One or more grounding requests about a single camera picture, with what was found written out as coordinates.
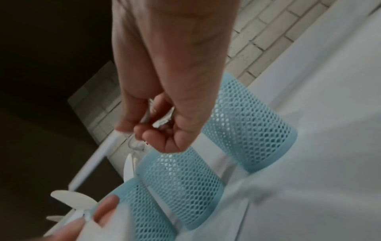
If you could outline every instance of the blue mesh cylinder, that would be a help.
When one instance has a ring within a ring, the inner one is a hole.
[[[176,154],[152,150],[136,173],[190,230],[212,214],[223,194],[221,180],[192,147]]]
[[[139,180],[132,178],[112,191],[131,209],[135,224],[136,241],[174,241],[176,230],[148,189]]]
[[[229,73],[223,75],[212,116],[202,132],[249,173],[278,160],[297,136]]]

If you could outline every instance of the white table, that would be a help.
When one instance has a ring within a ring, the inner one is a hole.
[[[206,137],[197,139],[193,147],[227,187],[202,230],[182,231],[178,240],[221,238],[216,232],[224,233],[225,240],[234,240],[229,233],[238,231],[232,223],[242,219],[243,195],[248,191],[258,197],[268,195],[265,190],[293,188],[380,193],[380,26],[378,11],[275,109],[297,129],[298,138],[271,166],[247,175]],[[227,203],[234,199],[236,204],[227,210]],[[222,228],[207,231],[216,222]]]

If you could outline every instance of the hand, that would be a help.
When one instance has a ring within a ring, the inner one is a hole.
[[[214,107],[239,0],[113,0],[123,113],[115,129],[160,152],[185,151]],[[149,124],[139,124],[154,99]],[[172,122],[152,124],[175,107]]]
[[[111,195],[102,201],[94,212],[93,220],[101,227],[104,227],[115,212],[116,206],[119,203],[119,198]],[[41,241],[75,241],[79,236],[81,230],[85,226],[84,218],[77,219],[62,229],[58,230],[52,236],[39,238]]]

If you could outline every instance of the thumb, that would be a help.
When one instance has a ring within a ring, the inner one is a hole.
[[[141,121],[148,109],[148,100],[136,98],[122,90],[122,114],[115,130],[132,133],[134,127]]]

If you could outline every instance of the dark background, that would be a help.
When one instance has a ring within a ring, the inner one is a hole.
[[[50,197],[97,145],[66,103],[112,60],[109,0],[0,1],[0,240],[36,237],[69,207]],[[122,183],[102,162],[79,192]]]

